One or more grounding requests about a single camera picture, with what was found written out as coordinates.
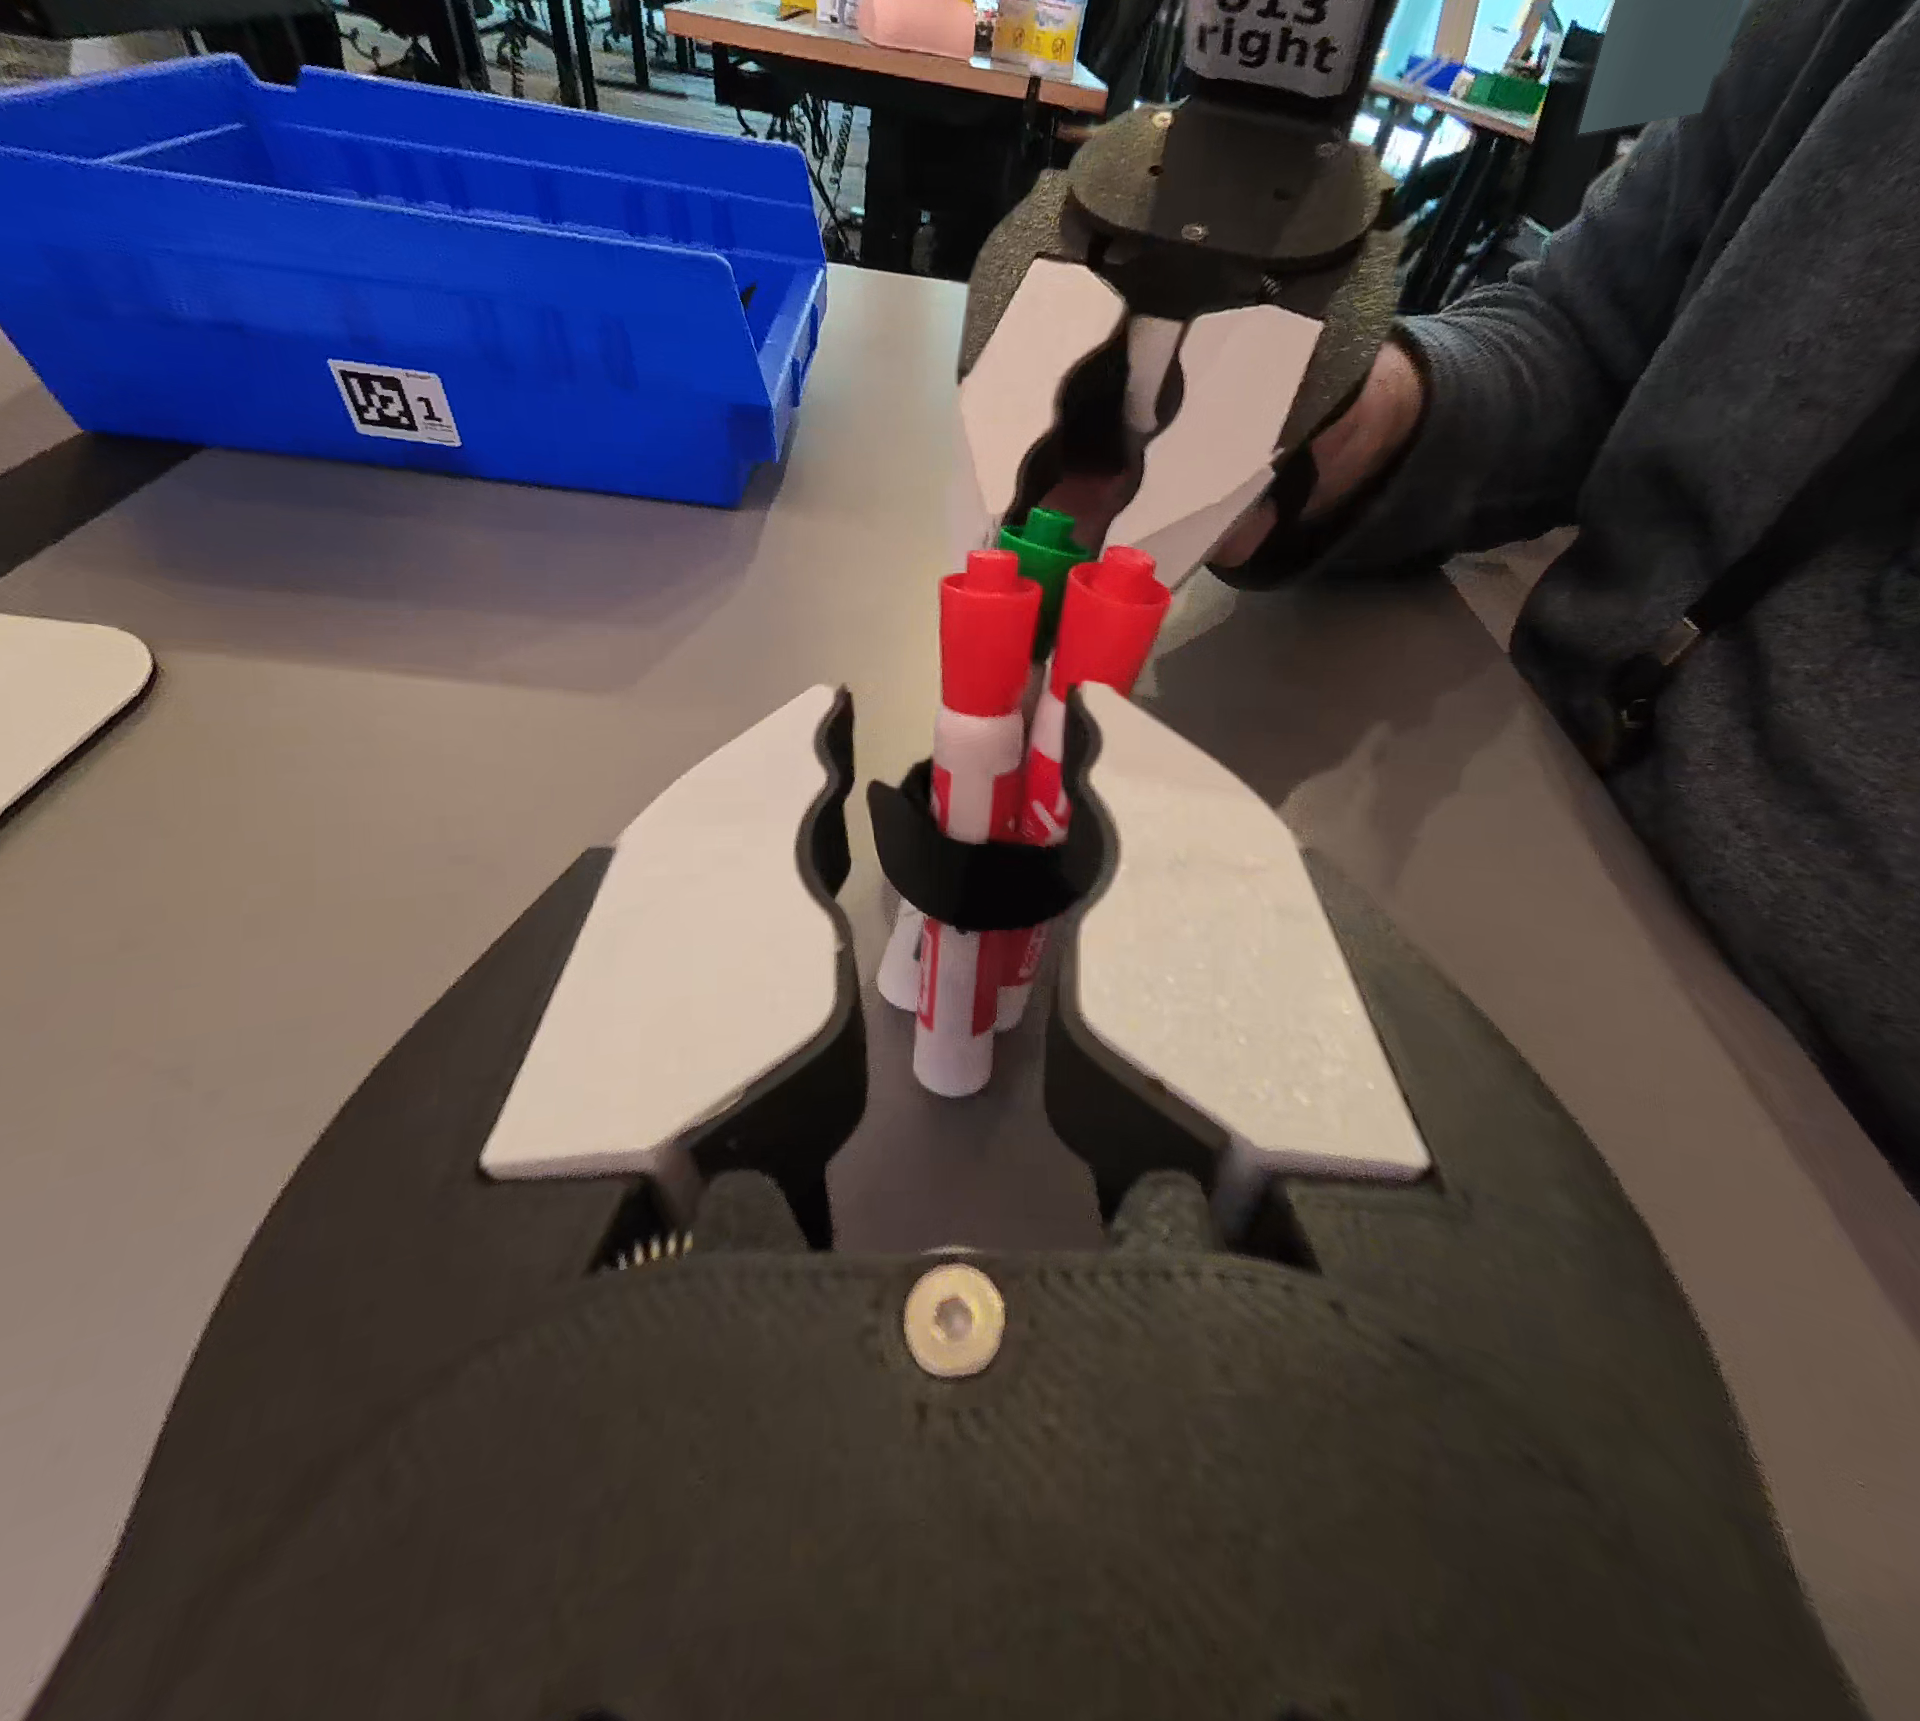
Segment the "green marker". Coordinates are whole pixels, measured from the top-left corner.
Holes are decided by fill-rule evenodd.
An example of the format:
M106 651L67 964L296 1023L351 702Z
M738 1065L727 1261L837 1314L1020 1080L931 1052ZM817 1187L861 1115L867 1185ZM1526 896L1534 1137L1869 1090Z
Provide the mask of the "green marker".
M1076 523L1064 511L1032 506L1015 523L1001 525L997 549L1017 557L1020 574L1038 582L1041 605L1029 646L1022 714L1029 717L1044 677L1046 657L1058 633L1058 617L1069 571L1092 550L1079 545ZM876 992L893 1008L915 1012L919 1002L921 913L901 895L893 901L892 929L876 971Z

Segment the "side table with black legs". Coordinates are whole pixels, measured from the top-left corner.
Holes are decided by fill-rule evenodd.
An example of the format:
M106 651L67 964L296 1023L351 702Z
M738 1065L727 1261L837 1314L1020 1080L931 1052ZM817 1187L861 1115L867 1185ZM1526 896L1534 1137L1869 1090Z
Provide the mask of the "side table with black legs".
M1376 73L1369 85L1359 112L1402 236L1399 309L1432 314L1468 285L1512 219L1543 92L1534 83L1488 104L1499 78L1453 62L1429 62L1422 76Z

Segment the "person's right hand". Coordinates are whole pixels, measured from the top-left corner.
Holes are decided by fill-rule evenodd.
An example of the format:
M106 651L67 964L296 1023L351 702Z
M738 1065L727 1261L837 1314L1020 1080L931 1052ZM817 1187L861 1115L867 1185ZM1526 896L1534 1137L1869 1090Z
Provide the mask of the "person's right hand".
M1420 429L1426 378L1390 334L1353 394L1312 439L1285 455L1268 486L1207 560L1238 590L1269 590L1321 560L1391 476Z

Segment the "black elastic band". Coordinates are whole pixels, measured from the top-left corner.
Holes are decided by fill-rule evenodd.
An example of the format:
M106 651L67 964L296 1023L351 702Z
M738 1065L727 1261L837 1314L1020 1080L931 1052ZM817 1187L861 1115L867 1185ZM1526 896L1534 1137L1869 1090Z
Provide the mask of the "black elastic band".
M1076 805L1058 844L962 842L929 809L929 768L924 759L898 785L866 787L878 869L924 917L965 935L1013 933L1069 915L1107 880L1117 841L1097 797Z

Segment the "person's grey sweater torso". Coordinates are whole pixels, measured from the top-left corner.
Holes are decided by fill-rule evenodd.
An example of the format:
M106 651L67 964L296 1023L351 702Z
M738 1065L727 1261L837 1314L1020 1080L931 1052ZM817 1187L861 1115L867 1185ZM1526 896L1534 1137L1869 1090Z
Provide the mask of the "person's grey sweater torso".
M1750 123L1521 668L1915 1185L1915 0L1752 0Z

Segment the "red marker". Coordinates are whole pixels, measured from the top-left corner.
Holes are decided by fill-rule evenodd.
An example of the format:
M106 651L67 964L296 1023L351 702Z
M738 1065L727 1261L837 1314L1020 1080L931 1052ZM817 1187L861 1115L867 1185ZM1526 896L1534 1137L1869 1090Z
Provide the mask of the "red marker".
M1025 757L1024 692L1044 592L1008 550L973 550L940 585L940 711L929 749L929 807L957 844L1017 833ZM980 1092L996 1055L996 939L924 918L917 953L914 1077L944 1098Z
M1129 699L1170 594L1153 557L1129 545L1107 546L1068 572L1054 651L1025 735L1015 830L1022 844L1054 846L1068 834L1064 753L1072 688L1093 682Z

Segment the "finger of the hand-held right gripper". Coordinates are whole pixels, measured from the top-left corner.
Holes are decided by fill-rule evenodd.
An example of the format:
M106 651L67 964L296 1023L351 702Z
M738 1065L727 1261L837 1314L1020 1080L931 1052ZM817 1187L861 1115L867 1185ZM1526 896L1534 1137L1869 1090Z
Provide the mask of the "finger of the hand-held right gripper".
M1276 471L1285 417L1323 325L1274 304L1195 315L1174 354L1180 406L1143 447L1115 543L1152 557L1177 590L1205 563Z
M1064 499L1079 541L1102 541L1139 485L1129 435L1129 307L1093 268L1035 260L957 383L955 535Z

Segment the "person's right forearm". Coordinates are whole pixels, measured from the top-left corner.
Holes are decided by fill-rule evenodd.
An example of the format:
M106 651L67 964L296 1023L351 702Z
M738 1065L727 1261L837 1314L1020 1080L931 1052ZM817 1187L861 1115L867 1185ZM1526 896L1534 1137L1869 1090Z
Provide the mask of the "person's right forearm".
M1422 422L1319 565L1402 572L1571 523L1756 139L1715 107L1647 125L1534 262L1399 322Z

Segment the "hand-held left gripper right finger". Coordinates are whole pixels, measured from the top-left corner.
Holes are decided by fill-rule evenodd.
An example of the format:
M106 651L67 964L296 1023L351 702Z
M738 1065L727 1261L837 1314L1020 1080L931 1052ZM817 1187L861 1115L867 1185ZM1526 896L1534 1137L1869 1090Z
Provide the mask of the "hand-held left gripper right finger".
M1072 701L1072 811L1102 855L1058 962L1044 1108L1102 1219L1145 1177L1183 1175L1238 1243L1283 1180L1429 1180L1292 828L1114 688Z

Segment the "blue bin with square tag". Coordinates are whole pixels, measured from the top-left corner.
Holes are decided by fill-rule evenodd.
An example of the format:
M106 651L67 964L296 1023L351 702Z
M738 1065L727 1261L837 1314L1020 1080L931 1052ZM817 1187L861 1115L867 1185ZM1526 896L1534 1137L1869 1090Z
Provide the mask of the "blue bin with square tag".
M705 509L828 290L796 147L234 55L4 93L2 229L82 429Z

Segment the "wooden table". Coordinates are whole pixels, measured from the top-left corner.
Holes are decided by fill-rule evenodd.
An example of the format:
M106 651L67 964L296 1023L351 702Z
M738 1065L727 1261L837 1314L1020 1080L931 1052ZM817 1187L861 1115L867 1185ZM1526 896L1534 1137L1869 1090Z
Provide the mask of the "wooden table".
M1046 168L1062 123L1106 117L1107 85L1084 66L1041 76L987 55L878 45L778 0L685 0L667 31L711 52L714 76L757 70L767 100L815 96L867 114L860 264L906 271L924 215L942 198L993 223Z

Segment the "white document stand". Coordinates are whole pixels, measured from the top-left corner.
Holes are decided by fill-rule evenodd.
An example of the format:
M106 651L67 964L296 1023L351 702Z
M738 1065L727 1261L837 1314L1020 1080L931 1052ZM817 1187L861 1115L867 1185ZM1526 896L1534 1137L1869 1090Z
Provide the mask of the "white document stand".
M154 653L130 630L6 612L2 814L124 717L154 679Z

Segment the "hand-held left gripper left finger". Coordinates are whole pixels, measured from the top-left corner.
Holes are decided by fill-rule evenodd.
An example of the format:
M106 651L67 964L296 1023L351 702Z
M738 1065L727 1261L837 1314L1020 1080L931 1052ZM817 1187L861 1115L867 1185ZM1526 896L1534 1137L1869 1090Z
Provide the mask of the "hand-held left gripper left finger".
M671 1228L774 1180L828 1249L867 1092L851 927L854 702L813 685L617 834L482 1151L490 1180L644 1180Z

